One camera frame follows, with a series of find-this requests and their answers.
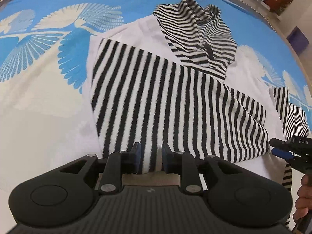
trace human hand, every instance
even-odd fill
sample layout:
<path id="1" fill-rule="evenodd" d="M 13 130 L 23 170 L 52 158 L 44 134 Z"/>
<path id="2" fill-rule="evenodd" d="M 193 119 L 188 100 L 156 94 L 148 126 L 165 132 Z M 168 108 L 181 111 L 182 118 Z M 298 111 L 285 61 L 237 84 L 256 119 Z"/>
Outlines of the human hand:
<path id="1" fill-rule="evenodd" d="M 297 223 L 299 219 L 308 214 L 309 209 L 312 209 L 312 176 L 305 175 L 301 179 L 302 187 L 298 190 L 299 198 L 295 202 L 296 212 L 294 213 L 294 221 Z"/>

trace metal screw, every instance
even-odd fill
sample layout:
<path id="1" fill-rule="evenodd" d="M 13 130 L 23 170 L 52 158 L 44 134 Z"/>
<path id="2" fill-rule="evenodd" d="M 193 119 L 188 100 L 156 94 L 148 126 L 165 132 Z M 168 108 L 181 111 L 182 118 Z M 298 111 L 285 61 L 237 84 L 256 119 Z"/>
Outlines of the metal screw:
<path id="1" fill-rule="evenodd" d="M 191 193 L 196 193 L 200 192 L 202 189 L 198 185 L 189 185 L 186 187 L 186 191 L 191 192 Z"/>
<path id="2" fill-rule="evenodd" d="M 113 184 L 105 184 L 101 186 L 103 192 L 113 192 L 116 190 L 116 187 Z"/>

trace bed sheet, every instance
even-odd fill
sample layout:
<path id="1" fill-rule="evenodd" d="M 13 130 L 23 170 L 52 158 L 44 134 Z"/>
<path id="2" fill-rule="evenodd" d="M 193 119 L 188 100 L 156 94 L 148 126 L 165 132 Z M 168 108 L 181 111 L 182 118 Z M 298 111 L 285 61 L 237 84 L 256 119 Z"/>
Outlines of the bed sheet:
<path id="1" fill-rule="evenodd" d="M 77 126 L 89 38 L 181 0 L 12 0 L 0 12 L 0 188 L 49 169 L 53 148 Z M 287 45 L 226 0 L 215 4 L 238 45 L 252 47 L 268 85 L 288 86 L 312 128 L 312 99 Z"/>

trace finger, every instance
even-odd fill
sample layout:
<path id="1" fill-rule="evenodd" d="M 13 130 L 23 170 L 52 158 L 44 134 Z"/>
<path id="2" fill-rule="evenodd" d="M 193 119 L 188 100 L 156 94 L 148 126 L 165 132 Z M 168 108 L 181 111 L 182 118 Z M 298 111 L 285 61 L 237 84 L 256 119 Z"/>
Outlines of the finger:
<path id="1" fill-rule="evenodd" d="M 309 176 L 305 174 L 301 179 L 301 184 L 304 186 L 304 185 L 307 185 L 308 182 L 309 182 Z"/>
<path id="2" fill-rule="evenodd" d="M 312 199 L 312 187 L 302 186 L 298 190 L 298 196 L 300 198 L 310 198 Z"/>
<path id="3" fill-rule="evenodd" d="M 296 207 L 296 209 L 300 209 L 300 208 L 312 209 L 312 199 L 299 198 L 296 200 L 294 206 Z"/>
<path id="4" fill-rule="evenodd" d="M 308 208 L 300 208 L 300 209 L 297 209 L 296 212 L 294 213 L 294 220 L 297 221 L 303 217 L 305 217 L 309 212 L 309 209 Z"/>

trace black ribbed surface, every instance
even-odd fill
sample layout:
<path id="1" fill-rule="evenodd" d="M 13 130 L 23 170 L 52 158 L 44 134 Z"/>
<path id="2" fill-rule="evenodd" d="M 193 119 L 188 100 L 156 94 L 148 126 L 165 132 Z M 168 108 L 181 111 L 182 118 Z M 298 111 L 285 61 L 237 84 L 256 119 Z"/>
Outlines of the black ribbed surface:
<path id="1" fill-rule="evenodd" d="M 125 186 L 120 194 L 102 196 L 83 219 L 54 229 L 17 225 L 10 234 L 289 234 L 283 226 L 246 229 L 215 217 L 201 197 L 178 187 Z"/>

